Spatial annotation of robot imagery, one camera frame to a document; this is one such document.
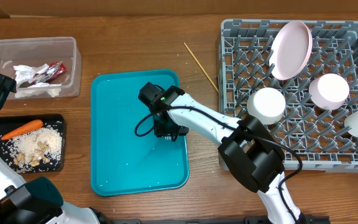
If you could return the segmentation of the white tissue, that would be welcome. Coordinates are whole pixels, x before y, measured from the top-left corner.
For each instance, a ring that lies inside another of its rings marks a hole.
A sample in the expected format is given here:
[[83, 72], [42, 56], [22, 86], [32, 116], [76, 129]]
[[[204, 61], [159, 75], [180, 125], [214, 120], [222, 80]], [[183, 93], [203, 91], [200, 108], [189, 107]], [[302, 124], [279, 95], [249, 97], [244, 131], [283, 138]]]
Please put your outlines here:
[[61, 64], [59, 69], [54, 69], [56, 63], [47, 65], [44, 64], [41, 67], [30, 67], [26, 65], [16, 65], [14, 66], [15, 70], [15, 80], [17, 83], [17, 92], [15, 93], [15, 98], [29, 98], [43, 95], [44, 93], [50, 97], [56, 97], [61, 92], [61, 84], [51, 84], [50, 79], [43, 81], [38, 80], [30, 82], [31, 80], [37, 78], [38, 76], [44, 77], [48, 72], [53, 71], [55, 75], [63, 74], [66, 69]]

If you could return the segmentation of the orange carrot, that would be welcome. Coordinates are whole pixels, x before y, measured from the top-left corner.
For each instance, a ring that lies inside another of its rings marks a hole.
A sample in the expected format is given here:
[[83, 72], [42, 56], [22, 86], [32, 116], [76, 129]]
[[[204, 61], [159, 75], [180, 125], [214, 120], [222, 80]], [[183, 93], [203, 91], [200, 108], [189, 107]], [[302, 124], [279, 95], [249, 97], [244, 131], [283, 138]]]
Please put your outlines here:
[[35, 130], [42, 128], [44, 125], [43, 121], [40, 119], [33, 120], [29, 123], [24, 124], [23, 126], [5, 134], [1, 139], [8, 140]]

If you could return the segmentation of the red snack wrapper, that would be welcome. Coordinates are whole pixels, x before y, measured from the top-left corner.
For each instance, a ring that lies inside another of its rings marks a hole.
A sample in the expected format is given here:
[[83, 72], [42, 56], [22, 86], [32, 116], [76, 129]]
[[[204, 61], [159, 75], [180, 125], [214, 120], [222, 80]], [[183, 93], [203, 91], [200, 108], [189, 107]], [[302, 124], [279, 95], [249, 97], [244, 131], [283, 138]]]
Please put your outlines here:
[[37, 83], [47, 82], [50, 83], [58, 78], [60, 75], [66, 72], [66, 67], [63, 62], [55, 62], [50, 64], [50, 66], [43, 73], [36, 73], [33, 79], [26, 81], [19, 85], [20, 88], [27, 88]]

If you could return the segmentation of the wooden chopstick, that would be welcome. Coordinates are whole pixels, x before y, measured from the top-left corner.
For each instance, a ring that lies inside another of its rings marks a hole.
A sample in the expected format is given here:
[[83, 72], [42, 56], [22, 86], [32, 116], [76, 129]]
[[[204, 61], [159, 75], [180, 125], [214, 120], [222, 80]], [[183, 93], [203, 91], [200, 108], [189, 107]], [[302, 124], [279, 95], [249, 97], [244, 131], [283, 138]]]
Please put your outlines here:
[[199, 68], [201, 69], [201, 71], [203, 72], [203, 74], [205, 75], [205, 77], [208, 79], [208, 81], [210, 82], [210, 84], [212, 85], [212, 87], [216, 90], [216, 92], [219, 94], [219, 89], [218, 87], [215, 85], [215, 83], [213, 82], [213, 80], [211, 79], [211, 77], [208, 75], [208, 73], [206, 72], [206, 70], [204, 69], [204, 67], [202, 66], [202, 64], [200, 63], [200, 61], [196, 58], [195, 54], [192, 52], [192, 50], [189, 48], [189, 46], [184, 42], [183, 45], [185, 46], [185, 48], [187, 49], [187, 51], [189, 52], [189, 54], [192, 56], [192, 58], [194, 59], [194, 61], [196, 62], [196, 64], [199, 66]]

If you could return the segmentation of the white bowl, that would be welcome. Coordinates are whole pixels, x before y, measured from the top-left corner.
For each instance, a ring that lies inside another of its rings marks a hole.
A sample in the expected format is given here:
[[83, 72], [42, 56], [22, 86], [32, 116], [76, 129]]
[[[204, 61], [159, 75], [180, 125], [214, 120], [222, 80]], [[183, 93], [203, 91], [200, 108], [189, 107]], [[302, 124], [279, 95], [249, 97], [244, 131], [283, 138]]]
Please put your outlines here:
[[248, 114], [267, 125], [279, 122], [285, 107], [284, 96], [278, 90], [269, 87], [257, 90], [247, 101]]

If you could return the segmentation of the large white plate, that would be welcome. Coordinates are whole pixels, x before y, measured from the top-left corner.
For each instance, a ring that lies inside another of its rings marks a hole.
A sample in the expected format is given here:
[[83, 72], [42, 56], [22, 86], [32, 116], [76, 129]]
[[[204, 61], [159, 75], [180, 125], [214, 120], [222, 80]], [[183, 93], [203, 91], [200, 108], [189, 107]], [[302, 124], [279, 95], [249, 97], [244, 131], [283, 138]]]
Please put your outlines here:
[[311, 31], [301, 21], [284, 25], [273, 40], [269, 65], [277, 80], [288, 80], [297, 76], [311, 55], [313, 38]]

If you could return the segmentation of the pink bowl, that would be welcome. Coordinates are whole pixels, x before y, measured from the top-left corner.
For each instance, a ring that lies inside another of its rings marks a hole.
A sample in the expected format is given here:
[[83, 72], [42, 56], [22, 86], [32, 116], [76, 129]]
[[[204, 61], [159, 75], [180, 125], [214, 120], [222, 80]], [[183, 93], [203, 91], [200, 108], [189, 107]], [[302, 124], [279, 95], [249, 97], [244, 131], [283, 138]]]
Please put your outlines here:
[[338, 74], [328, 73], [310, 83], [309, 94], [312, 102], [324, 110], [340, 108], [349, 95], [349, 84]]

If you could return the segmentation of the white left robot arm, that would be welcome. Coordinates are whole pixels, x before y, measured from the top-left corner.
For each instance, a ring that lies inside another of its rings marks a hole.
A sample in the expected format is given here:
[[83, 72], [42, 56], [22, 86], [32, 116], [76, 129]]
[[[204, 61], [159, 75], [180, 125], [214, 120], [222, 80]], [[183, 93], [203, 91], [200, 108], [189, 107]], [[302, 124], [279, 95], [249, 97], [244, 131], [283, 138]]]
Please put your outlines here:
[[[15, 91], [15, 79], [0, 74], [0, 109]], [[64, 201], [46, 177], [26, 182], [0, 157], [0, 223], [110, 223], [110, 219], [91, 207]]]

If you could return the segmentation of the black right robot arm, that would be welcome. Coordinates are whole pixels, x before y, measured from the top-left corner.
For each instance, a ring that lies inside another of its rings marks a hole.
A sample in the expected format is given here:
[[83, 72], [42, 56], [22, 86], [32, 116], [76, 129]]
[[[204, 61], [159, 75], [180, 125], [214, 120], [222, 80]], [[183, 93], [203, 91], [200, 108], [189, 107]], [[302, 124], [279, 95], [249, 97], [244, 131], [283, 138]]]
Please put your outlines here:
[[218, 113], [174, 85], [165, 90], [148, 82], [138, 99], [148, 107], [153, 119], [150, 130], [158, 138], [175, 142], [194, 130], [217, 144], [221, 162], [241, 185], [259, 195], [270, 223], [305, 223], [285, 185], [303, 164], [285, 175], [285, 153], [291, 150], [277, 143], [256, 117], [239, 119]]

